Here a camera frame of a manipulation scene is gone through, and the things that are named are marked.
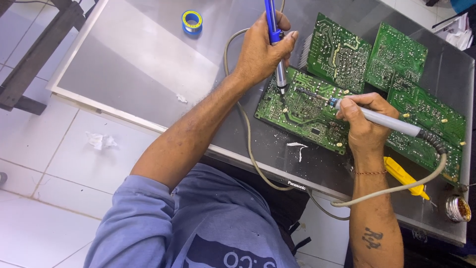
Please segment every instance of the blue solder spool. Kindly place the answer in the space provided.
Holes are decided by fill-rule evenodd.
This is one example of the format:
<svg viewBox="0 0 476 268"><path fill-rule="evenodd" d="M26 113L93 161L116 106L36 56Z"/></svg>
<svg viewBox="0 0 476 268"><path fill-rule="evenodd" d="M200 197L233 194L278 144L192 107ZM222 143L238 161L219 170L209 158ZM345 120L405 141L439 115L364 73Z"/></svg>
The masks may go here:
<svg viewBox="0 0 476 268"><path fill-rule="evenodd" d="M196 24L192 25L189 21L194 21ZM182 28L188 34L199 34L202 32L203 20L202 16L196 11L188 10L182 15Z"/></svg>

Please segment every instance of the t-shirt sleeve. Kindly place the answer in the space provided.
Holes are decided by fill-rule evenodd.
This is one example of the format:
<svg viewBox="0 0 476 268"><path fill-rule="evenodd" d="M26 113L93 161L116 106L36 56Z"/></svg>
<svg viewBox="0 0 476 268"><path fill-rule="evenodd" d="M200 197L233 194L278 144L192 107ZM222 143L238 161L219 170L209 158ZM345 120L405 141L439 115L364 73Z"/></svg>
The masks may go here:
<svg viewBox="0 0 476 268"><path fill-rule="evenodd" d="M112 197L84 268L164 267L172 237L174 201L169 188L130 175Z"/></svg>

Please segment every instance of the green circuit board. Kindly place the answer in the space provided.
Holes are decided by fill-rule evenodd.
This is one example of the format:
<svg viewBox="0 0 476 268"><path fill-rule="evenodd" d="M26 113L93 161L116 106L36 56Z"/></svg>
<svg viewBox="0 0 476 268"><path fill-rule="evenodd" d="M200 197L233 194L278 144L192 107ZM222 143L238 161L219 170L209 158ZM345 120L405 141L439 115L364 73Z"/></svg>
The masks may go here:
<svg viewBox="0 0 476 268"><path fill-rule="evenodd" d="M306 39L299 67L355 93L364 90L372 45L319 13Z"/></svg>
<svg viewBox="0 0 476 268"><path fill-rule="evenodd" d="M407 123L417 123L462 150L466 119L453 108L437 100L427 90L395 73L387 101L405 115Z"/></svg>
<svg viewBox="0 0 476 268"><path fill-rule="evenodd" d="M454 148L445 141L442 142L448 150L448 157L441 175L449 183L457 185L462 158L461 150ZM434 171L440 162L440 155L429 143L397 131L392 131L386 145L429 171Z"/></svg>
<svg viewBox="0 0 476 268"><path fill-rule="evenodd" d="M342 97L351 94L309 76L294 67L287 68L288 86L282 95L273 74L265 87L255 117L312 141L338 154L345 154L349 125L337 120L337 110L316 94Z"/></svg>
<svg viewBox="0 0 476 268"><path fill-rule="evenodd" d="M378 29L365 81L388 92L394 71L418 83L428 49L382 22Z"/></svg>

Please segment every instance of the bracelet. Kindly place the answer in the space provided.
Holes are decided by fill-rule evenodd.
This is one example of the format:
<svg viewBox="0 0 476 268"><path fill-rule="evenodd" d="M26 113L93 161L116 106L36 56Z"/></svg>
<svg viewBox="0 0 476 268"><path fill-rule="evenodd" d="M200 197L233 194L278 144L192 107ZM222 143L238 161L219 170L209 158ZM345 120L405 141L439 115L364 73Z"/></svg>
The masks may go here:
<svg viewBox="0 0 476 268"><path fill-rule="evenodd" d="M377 175L377 174L385 174L385 173L387 173L387 170L382 172L363 172L363 173L357 173L354 171L355 175Z"/></svg>

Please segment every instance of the tattoo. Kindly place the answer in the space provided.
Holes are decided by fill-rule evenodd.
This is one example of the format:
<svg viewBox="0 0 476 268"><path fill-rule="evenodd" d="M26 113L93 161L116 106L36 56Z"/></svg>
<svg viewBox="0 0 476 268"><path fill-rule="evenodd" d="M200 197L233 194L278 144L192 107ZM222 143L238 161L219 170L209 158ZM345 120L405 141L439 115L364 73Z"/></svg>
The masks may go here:
<svg viewBox="0 0 476 268"><path fill-rule="evenodd" d="M382 237L384 237L384 234L372 232L368 227L365 227L365 231L367 231L368 233L364 233L362 240L368 243L366 247L368 249L379 248L380 243L377 243L376 240L381 240Z"/></svg>

